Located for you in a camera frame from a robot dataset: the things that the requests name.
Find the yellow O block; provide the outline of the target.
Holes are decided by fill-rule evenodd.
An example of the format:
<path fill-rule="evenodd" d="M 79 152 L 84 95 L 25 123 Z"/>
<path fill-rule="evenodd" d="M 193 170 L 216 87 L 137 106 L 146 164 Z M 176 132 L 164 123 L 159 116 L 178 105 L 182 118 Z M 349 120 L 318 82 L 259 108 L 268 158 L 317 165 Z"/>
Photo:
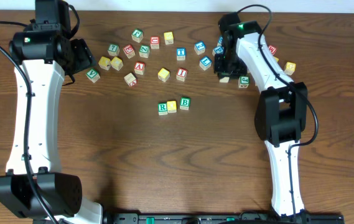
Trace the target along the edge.
<path fill-rule="evenodd" d="M 220 82 L 220 83 L 228 83 L 229 80 L 230 80 L 229 77 L 223 77 L 223 78 L 221 78 L 221 79 L 219 80 L 219 82 Z"/>
<path fill-rule="evenodd" d="M 177 102 L 175 100 L 167 102 L 167 112 L 176 113 L 177 112 Z"/>

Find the green B block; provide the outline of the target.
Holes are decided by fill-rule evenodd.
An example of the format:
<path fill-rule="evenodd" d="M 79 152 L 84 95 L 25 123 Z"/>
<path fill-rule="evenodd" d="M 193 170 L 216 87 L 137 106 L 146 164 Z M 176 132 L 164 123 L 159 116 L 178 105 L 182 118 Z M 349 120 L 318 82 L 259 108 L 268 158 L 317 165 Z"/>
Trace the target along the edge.
<path fill-rule="evenodd" d="M 190 98 L 181 97 L 181 99 L 180 99 L 180 109 L 181 110 L 189 110 L 190 102 L 191 102 Z"/>

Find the green R block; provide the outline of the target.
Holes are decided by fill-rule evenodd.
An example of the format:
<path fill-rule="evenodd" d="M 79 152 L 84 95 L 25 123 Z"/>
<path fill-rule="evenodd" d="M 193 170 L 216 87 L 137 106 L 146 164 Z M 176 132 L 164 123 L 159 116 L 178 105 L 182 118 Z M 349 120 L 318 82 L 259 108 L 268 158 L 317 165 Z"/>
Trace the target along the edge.
<path fill-rule="evenodd" d="M 159 103 L 157 109 L 160 116 L 168 114 L 167 103 Z"/>

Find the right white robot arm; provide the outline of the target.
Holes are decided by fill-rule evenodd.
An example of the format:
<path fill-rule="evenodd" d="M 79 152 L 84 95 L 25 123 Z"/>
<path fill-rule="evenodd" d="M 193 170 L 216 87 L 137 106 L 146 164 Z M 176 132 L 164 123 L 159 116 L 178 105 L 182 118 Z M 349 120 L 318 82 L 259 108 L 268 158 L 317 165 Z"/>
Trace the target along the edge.
<path fill-rule="evenodd" d="M 260 92 L 254 125 L 271 162 L 271 205 L 278 216 L 291 217 L 304 210 L 297 157 L 306 123 L 307 87 L 284 73 L 256 21 L 242 22 L 231 12 L 221 17 L 218 27 L 223 52 L 215 55 L 214 72 L 221 81 L 252 76 Z"/>

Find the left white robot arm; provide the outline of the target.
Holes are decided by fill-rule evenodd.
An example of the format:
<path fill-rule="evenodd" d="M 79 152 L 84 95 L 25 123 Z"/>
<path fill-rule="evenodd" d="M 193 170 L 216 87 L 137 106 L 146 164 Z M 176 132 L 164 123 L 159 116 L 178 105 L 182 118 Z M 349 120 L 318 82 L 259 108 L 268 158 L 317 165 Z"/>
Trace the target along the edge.
<path fill-rule="evenodd" d="M 14 140 L 0 176 L 0 202 L 34 223 L 106 223 L 104 208 L 83 196 L 79 177 L 62 172 L 57 147 L 58 106 L 65 77 L 95 59 L 76 39 L 75 13 L 65 1 L 37 1 L 35 19 L 14 35 L 5 56 L 15 67 Z"/>

